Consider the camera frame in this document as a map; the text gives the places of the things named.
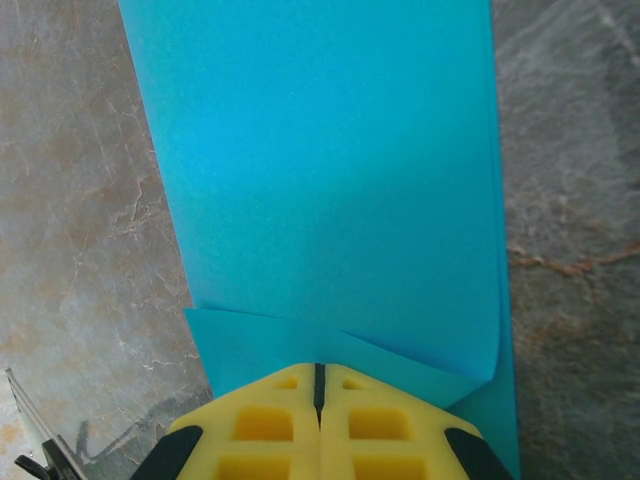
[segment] square cutout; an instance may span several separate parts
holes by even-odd
[[[281,390],[295,390],[296,388],[298,388],[298,379],[296,377],[289,377],[278,383],[276,385],[276,388],[279,388]]]
[[[356,480],[428,480],[420,457],[357,456],[353,468]]]
[[[356,408],[349,414],[349,438],[354,440],[411,440],[407,416],[397,408]]]
[[[238,413],[234,440],[293,441],[293,417],[284,408],[245,407]]]
[[[352,378],[345,378],[342,382],[342,388],[345,390],[362,390],[364,387]]]
[[[220,459],[212,480],[289,480],[287,457],[228,455]]]

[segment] blue paper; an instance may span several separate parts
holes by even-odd
[[[489,2],[120,7],[214,394],[342,363],[516,473]]]

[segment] marble surface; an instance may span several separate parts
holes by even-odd
[[[41,465],[45,462],[38,437],[22,421],[9,379],[5,371],[0,370],[0,477],[7,480],[29,478],[13,462],[19,455],[26,455]]]
[[[524,477],[634,478],[640,3],[493,3]],[[89,478],[210,398],[188,304],[117,4],[0,2],[0,365]]]

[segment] black clip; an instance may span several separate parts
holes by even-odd
[[[25,455],[16,458],[15,464],[40,480],[79,480],[81,478],[56,442],[47,440],[42,444],[42,450],[48,466],[43,467]]]

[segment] black rubber edge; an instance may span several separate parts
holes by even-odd
[[[469,480],[513,480],[487,442],[459,428],[445,430],[449,446]]]
[[[193,425],[165,435],[144,459],[131,480],[176,480],[202,436]]]

